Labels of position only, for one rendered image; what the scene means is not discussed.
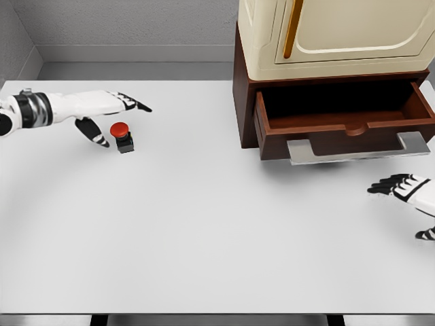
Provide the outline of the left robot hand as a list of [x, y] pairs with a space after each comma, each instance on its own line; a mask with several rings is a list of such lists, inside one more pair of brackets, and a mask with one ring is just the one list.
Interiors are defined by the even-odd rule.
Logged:
[[121, 92], [96, 90], [77, 93], [78, 104], [75, 107], [75, 126], [90, 141], [109, 147], [101, 129], [92, 120], [100, 115], [113, 115], [131, 109], [140, 109], [151, 113], [152, 109], [129, 95]]

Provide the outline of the red push-button switch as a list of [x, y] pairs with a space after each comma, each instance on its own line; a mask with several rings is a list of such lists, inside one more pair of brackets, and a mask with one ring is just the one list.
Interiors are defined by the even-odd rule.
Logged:
[[134, 151], [133, 138], [129, 130], [128, 124], [124, 122], [116, 122], [111, 125], [110, 134], [116, 139], [116, 145], [120, 153], [128, 153]]

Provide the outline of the brown wooden drawer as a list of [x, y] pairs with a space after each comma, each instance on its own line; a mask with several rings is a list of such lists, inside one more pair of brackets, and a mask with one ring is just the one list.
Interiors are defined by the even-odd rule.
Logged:
[[323, 156], [397, 150], [399, 132], [435, 136], [435, 112], [408, 80], [264, 88], [254, 124], [262, 160], [290, 158], [293, 140], [310, 140]]

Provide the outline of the brown wooden cabinet base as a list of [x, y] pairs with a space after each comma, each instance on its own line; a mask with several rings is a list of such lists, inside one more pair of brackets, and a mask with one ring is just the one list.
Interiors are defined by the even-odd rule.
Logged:
[[239, 28], [236, 27], [232, 92], [237, 115], [241, 147], [243, 149], [247, 149], [257, 148], [259, 146], [254, 127], [253, 114], [256, 91], [261, 88], [337, 84], [339, 82], [377, 82], [401, 79], [416, 82], [417, 85], [420, 86], [429, 73], [429, 69], [424, 69], [422, 71], [411, 72], [375, 73], [368, 75], [344, 75], [332, 77], [304, 77], [296, 79], [271, 79], [266, 81], [256, 81], [250, 79], [248, 75]]

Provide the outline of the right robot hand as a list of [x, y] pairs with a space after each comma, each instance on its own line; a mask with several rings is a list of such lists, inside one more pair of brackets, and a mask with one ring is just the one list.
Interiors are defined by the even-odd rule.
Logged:
[[435, 218], [435, 180], [415, 174], [395, 174], [373, 183], [367, 192], [394, 196]]

